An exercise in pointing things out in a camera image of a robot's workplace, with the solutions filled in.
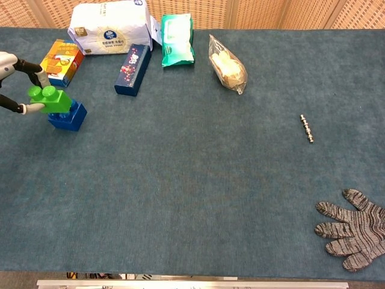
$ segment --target blue toy block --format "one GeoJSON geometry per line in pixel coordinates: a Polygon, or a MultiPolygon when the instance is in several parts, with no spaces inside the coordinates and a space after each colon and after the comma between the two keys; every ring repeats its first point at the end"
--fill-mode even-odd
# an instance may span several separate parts
{"type": "Polygon", "coordinates": [[[49,113],[48,121],[56,128],[78,131],[86,114],[87,110],[85,110],[84,106],[72,99],[68,113],[49,113]]]}

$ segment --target white tissue package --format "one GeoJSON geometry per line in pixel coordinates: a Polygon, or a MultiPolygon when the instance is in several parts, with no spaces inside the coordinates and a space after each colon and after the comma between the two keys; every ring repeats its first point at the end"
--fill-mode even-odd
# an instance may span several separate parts
{"type": "Polygon", "coordinates": [[[152,50],[151,18],[145,0],[78,4],[68,34],[84,55],[124,54],[133,43],[152,50]]]}

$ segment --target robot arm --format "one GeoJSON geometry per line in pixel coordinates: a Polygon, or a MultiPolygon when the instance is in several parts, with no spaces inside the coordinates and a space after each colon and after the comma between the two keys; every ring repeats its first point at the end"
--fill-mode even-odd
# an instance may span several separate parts
{"type": "MultiPolygon", "coordinates": [[[[51,85],[47,73],[39,64],[29,63],[23,59],[18,59],[14,54],[0,51],[0,88],[3,79],[10,76],[15,70],[26,73],[29,80],[41,88],[51,85]]],[[[0,94],[0,106],[15,113],[27,114],[41,110],[44,104],[18,104],[0,94]]]]}

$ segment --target clear plastic bag of snacks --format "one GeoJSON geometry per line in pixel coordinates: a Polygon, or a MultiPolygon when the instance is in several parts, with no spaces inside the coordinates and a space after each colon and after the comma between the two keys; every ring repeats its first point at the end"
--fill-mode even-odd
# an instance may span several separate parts
{"type": "Polygon", "coordinates": [[[247,72],[240,60],[210,34],[209,59],[223,86],[241,95],[247,83],[247,72]]]}

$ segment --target green toy block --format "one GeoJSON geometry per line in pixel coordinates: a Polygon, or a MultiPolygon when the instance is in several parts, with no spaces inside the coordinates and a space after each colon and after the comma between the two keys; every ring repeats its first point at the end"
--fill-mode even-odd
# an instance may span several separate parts
{"type": "Polygon", "coordinates": [[[63,90],[57,90],[54,86],[32,86],[28,90],[32,104],[44,104],[40,110],[42,113],[67,113],[70,111],[72,100],[63,90]]]}

